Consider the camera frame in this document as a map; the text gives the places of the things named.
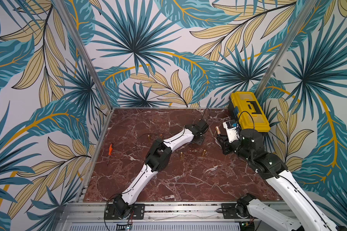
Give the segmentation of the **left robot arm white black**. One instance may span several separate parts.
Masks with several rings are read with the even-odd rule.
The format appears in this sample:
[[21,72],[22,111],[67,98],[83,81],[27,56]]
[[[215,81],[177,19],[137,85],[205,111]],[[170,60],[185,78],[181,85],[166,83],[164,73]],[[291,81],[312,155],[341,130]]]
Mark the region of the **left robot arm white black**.
[[152,143],[139,174],[126,190],[113,199],[112,208],[109,211],[114,212],[119,219],[130,216],[138,196],[148,182],[167,167],[172,153],[191,142],[201,144],[208,128],[207,122],[201,119],[195,124],[186,125],[182,131],[170,138],[157,138]]

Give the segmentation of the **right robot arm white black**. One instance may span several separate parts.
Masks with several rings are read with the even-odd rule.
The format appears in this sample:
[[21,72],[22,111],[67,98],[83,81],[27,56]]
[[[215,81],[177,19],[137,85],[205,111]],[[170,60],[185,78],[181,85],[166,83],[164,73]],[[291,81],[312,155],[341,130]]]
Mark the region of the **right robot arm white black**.
[[297,183],[287,166],[276,155],[264,148],[263,135],[254,129],[227,130],[221,134],[216,127],[216,139],[223,154],[237,154],[265,180],[292,210],[291,218],[262,203],[251,194],[237,201],[240,218],[255,217],[277,231],[345,231],[325,215]]

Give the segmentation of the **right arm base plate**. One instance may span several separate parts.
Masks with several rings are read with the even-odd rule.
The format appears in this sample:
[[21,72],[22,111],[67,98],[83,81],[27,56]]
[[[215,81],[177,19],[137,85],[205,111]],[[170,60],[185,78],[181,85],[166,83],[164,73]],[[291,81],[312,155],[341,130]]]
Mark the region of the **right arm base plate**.
[[247,206],[237,203],[223,203],[221,207],[216,210],[217,213],[223,215],[224,219],[253,219],[254,217],[249,213]]

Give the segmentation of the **black lipstick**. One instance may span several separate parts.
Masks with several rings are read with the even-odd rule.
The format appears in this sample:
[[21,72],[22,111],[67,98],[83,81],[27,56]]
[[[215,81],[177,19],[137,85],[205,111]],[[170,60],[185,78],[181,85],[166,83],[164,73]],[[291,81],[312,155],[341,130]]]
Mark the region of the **black lipstick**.
[[215,129],[216,129],[216,134],[217,134],[218,136],[221,135],[221,131],[220,131],[219,126],[216,126]]

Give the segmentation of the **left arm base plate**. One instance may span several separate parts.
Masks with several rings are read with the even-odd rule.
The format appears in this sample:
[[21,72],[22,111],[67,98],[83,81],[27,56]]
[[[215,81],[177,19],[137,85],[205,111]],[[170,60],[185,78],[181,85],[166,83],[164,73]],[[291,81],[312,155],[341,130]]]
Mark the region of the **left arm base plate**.
[[104,212],[105,220],[119,220],[132,218],[133,220],[143,220],[145,214],[145,204],[133,204],[118,208],[114,203],[107,204]]

